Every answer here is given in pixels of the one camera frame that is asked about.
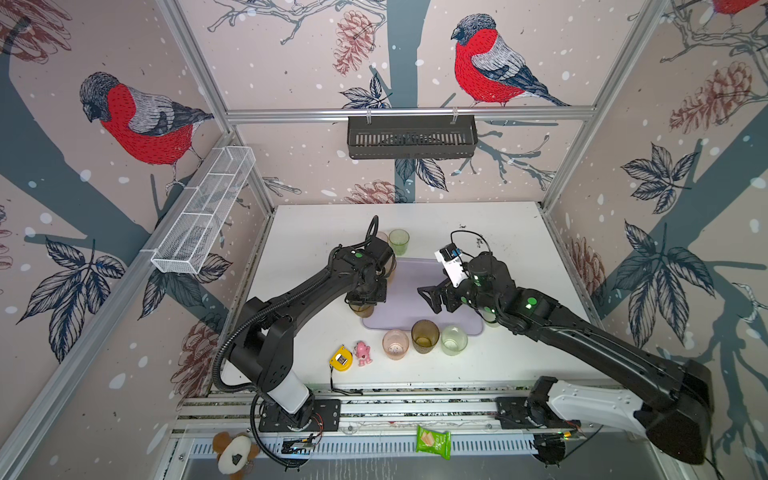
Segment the brown textured glass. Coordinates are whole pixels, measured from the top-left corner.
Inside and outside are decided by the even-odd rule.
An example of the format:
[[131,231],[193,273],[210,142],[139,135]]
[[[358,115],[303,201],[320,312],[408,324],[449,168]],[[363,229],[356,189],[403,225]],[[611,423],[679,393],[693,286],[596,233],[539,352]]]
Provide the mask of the brown textured glass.
[[375,306],[372,304],[365,304],[365,305],[349,305],[350,310],[357,315],[360,318],[369,318],[375,309]]

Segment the yellow clear glass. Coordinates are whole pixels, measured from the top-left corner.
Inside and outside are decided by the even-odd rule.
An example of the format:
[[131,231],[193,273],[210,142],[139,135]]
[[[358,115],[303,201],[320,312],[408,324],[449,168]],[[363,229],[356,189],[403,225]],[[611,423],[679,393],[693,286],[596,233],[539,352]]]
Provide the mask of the yellow clear glass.
[[392,256],[387,261],[385,265],[385,271],[384,271],[384,277],[388,284],[392,283],[396,268],[397,268],[397,257]]

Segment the pale green frosted glass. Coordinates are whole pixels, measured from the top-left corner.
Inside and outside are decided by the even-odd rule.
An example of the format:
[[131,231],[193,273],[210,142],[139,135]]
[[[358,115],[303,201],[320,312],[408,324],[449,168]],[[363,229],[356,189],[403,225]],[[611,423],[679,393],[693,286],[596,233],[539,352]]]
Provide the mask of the pale green frosted glass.
[[483,318],[483,321],[484,321],[484,323],[486,324],[487,327],[489,327],[489,328],[496,328],[496,327],[499,326],[499,323],[497,321],[495,313],[493,313],[492,311],[490,311],[487,308],[480,309],[479,312],[480,312],[480,314],[481,314],[481,316]]

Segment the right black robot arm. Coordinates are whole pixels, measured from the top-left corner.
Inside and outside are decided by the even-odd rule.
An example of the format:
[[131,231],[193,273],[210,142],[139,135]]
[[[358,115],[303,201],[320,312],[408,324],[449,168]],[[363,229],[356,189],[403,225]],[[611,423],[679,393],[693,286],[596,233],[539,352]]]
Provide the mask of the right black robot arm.
[[557,348],[622,387],[610,392],[542,377],[546,406],[554,415],[634,433],[684,463],[705,462],[714,413],[707,367],[645,352],[591,325],[545,293],[517,286],[507,265],[490,252],[468,262],[446,249],[435,256],[445,280],[417,290],[434,312],[466,306],[489,314],[511,333]]

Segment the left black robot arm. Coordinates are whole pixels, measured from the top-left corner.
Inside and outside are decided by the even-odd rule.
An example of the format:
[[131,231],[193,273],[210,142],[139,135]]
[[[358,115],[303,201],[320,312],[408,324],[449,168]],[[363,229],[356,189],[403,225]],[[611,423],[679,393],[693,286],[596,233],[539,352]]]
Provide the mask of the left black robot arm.
[[331,250],[326,265],[282,295],[246,303],[237,327],[214,360],[214,383],[224,392],[254,390],[298,422],[313,411],[313,394],[293,371],[294,338],[330,303],[343,296],[354,306],[386,300],[392,248],[371,236]]

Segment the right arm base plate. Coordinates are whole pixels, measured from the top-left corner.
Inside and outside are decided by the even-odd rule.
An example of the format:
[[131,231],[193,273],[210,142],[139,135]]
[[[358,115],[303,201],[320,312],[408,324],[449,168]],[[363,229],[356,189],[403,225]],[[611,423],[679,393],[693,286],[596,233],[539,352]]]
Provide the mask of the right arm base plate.
[[546,403],[531,401],[527,397],[497,397],[495,405],[495,419],[504,430],[581,428],[578,420],[563,420]]

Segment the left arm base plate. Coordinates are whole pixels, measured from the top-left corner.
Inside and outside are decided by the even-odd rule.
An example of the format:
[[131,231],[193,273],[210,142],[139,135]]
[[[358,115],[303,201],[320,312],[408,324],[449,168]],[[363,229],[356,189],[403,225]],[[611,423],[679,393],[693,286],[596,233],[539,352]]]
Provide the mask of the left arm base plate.
[[279,404],[258,407],[255,419],[260,433],[336,432],[341,417],[341,402],[310,397],[295,413],[287,413]]

